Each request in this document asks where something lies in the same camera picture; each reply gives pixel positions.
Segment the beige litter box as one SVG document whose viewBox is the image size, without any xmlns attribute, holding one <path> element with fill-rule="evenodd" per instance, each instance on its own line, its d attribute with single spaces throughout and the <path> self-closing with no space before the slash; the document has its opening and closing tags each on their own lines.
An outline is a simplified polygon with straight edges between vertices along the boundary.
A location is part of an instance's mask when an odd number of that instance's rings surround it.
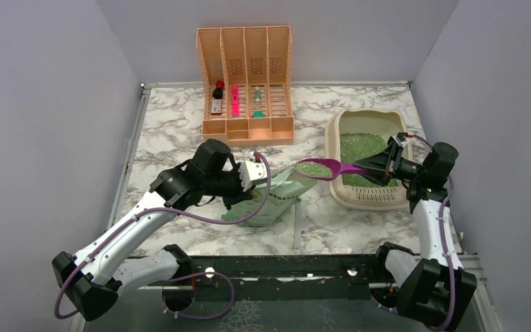
<svg viewBox="0 0 531 332">
<path fill-rule="evenodd" d="M 387 148 L 388 139 L 407 130 L 398 111 L 346 109 L 331 117 L 325 126 L 325 155 L 343 163 L 354 163 Z M 348 207 L 366 211 L 408 210 L 406 190 L 393 179 L 386 187 L 358 175 L 344 175 L 331 181 L 335 200 Z"/>
</svg>

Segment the green litter bag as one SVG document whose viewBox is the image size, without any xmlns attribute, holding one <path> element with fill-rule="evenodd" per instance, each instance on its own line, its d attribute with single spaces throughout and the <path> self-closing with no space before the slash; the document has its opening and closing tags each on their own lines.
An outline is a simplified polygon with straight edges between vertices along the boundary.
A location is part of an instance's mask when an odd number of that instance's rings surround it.
<svg viewBox="0 0 531 332">
<path fill-rule="evenodd" d="M 293 167 L 272 175 L 269 197 L 264 206 L 251 219 L 241 225 L 248 227 L 266 227 L 280 221 L 282 216 L 291 210 L 291 207 L 301 202 L 301 196 L 314 187 L 317 180 L 298 175 Z M 233 205 L 230 210 L 221 215 L 223 221 L 241 219 L 253 212 L 262 201 L 266 184 L 257 185 L 253 191 L 253 199 Z"/>
</svg>

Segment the purple litter scoop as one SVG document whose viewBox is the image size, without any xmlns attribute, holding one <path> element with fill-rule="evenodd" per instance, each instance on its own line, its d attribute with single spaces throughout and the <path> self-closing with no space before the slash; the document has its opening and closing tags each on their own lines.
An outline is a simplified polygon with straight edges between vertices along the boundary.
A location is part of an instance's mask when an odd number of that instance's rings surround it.
<svg viewBox="0 0 531 332">
<path fill-rule="evenodd" d="M 342 175 L 379 176 L 385 175 L 383 169 L 372 169 L 353 163 L 343 163 L 333 158 L 306 158 L 299 160 L 292 172 L 306 178 L 319 181 L 333 181 Z"/>
</svg>

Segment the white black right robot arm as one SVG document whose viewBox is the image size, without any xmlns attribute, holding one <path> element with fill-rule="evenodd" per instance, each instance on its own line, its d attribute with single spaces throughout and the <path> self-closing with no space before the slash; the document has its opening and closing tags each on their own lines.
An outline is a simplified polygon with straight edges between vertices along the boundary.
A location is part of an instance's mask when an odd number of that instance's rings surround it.
<svg viewBox="0 0 531 332">
<path fill-rule="evenodd" d="M 458 150 L 445 142 L 432 145 L 420 164 L 402 155 L 405 141 L 389 139 L 380 153 L 355 161 L 364 178 L 387 185 L 396 178 L 407 186 L 406 198 L 416 222 L 420 258 L 394 243 L 385 243 L 371 263 L 373 276 L 393 278 L 398 291 L 395 305 L 376 299 L 388 313 L 424 324 L 430 331 L 455 331 L 477 287 L 476 276 L 467 272 L 454 247 L 449 226 L 449 201 L 454 193 L 445 185 L 458 158 Z"/>
</svg>

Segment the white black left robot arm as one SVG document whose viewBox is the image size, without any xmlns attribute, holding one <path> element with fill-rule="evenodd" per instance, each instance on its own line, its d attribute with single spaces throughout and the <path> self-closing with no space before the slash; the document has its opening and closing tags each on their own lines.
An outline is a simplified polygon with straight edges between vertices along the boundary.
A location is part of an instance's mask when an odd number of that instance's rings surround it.
<svg viewBox="0 0 531 332">
<path fill-rule="evenodd" d="M 199 206 L 203 197 L 220 197 L 230 208 L 249 201 L 259 183 L 270 187 L 271 182 L 272 170 L 263 154 L 254 152 L 238 162 L 224 142 L 201 143 L 191 158 L 161 171 L 136 206 L 103 235 L 73 254 L 60 252 L 53 259 L 59 285 L 55 317 L 68 318 L 60 311 L 67 298 L 75 314 L 96 320 L 124 293 L 160 281 L 186 286 L 192 295 L 196 278 L 208 272 L 194 270 L 192 259 L 180 247 L 169 245 L 142 259 L 131 259 L 133 251 L 165 224 L 189 216 L 190 207 Z"/>
</svg>

